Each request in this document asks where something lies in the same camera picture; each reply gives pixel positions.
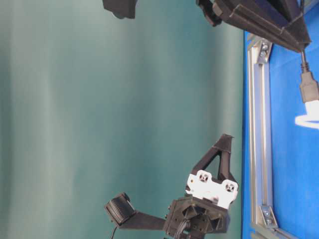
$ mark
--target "metal frame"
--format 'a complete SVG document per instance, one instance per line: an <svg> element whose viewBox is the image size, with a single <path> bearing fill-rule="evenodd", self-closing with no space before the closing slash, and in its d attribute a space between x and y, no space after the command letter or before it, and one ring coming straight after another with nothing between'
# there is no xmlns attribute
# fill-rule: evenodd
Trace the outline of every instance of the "metal frame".
<svg viewBox="0 0 319 239"><path fill-rule="evenodd" d="M306 1L309 11L319 0ZM253 239L296 239L280 229L273 213L271 108L269 58L272 43L248 36L249 150L251 191L251 233Z"/></svg>

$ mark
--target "wire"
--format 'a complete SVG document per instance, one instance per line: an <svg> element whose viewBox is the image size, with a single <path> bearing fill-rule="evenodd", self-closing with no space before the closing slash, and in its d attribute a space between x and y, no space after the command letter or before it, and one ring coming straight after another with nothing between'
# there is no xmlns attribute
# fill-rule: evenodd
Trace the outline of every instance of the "wire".
<svg viewBox="0 0 319 239"><path fill-rule="evenodd" d="M190 227L190 221L184 219L178 226L174 239L180 239L180 236L183 234L186 228Z"/></svg>
<svg viewBox="0 0 319 239"><path fill-rule="evenodd" d="M300 1L300 9L301 9L301 12L304 14L305 13L305 0Z"/></svg>
<svg viewBox="0 0 319 239"><path fill-rule="evenodd" d="M116 231L116 229L117 229L118 227L115 227L114 229L113 229L113 231L112 231L112 235L111 235L111 238L110 239L113 239L113 237L114 237L114 234L115 234L115 231Z"/></svg>

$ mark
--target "black 3d-printed part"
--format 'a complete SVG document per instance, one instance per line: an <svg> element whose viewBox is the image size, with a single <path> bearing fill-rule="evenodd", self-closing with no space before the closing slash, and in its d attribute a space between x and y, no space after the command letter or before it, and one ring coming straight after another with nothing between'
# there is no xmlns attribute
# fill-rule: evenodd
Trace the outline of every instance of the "black 3d-printed part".
<svg viewBox="0 0 319 239"><path fill-rule="evenodd" d="M311 43L297 0L215 0L213 9L225 23L290 50Z"/></svg>
<svg viewBox="0 0 319 239"><path fill-rule="evenodd" d="M163 230L164 219L136 211L126 193L121 193L104 206L107 214L120 229Z"/></svg>
<svg viewBox="0 0 319 239"><path fill-rule="evenodd" d="M196 4L203 10L205 18L212 26L222 23L222 20L214 13L210 0L196 0Z"/></svg>
<svg viewBox="0 0 319 239"><path fill-rule="evenodd" d="M199 170L205 170L209 164L220 157L217 179L212 178L217 183L222 183L225 179L236 182L230 173L230 154L232 136L223 134L221 138L209 149L202 159L193 167L191 174L196 175Z"/></svg>
<svg viewBox="0 0 319 239"><path fill-rule="evenodd" d="M103 0L104 9L118 18L135 18L135 6L138 0Z"/></svg>
<svg viewBox="0 0 319 239"><path fill-rule="evenodd" d="M210 201L188 196L173 201L164 225L165 233L174 236L184 219L190 220L191 226L186 231L192 239L203 239L205 234L225 233L230 222L227 209Z"/></svg>

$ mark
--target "bolt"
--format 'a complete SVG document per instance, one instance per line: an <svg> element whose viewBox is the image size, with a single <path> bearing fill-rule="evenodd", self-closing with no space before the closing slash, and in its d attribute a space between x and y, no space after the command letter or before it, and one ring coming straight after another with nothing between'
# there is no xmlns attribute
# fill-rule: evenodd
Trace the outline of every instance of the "bolt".
<svg viewBox="0 0 319 239"><path fill-rule="evenodd" d="M261 57L265 57L265 56L266 56L266 52L265 52L265 51L261 51L261 52L260 52L260 56L261 56Z"/></svg>
<svg viewBox="0 0 319 239"><path fill-rule="evenodd" d="M262 49L263 51L267 51L268 48L269 48L268 44L267 44L267 43L263 43L261 49Z"/></svg>

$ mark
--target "teal backdrop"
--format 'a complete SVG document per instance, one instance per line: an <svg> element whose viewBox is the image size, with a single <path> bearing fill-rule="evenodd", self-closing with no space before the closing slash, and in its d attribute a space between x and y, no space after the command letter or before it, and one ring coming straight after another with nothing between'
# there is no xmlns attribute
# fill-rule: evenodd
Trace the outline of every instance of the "teal backdrop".
<svg viewBox="0 0 319 239"><path fill-rule="evenodd" d="M222 133L241 186L242 92L243 32L194 0L140 0L136 20L101 0L1 0L0 238L107 239L123 191L163 217ZM207 239L241 237L241 192L230 214Z"/></svg>

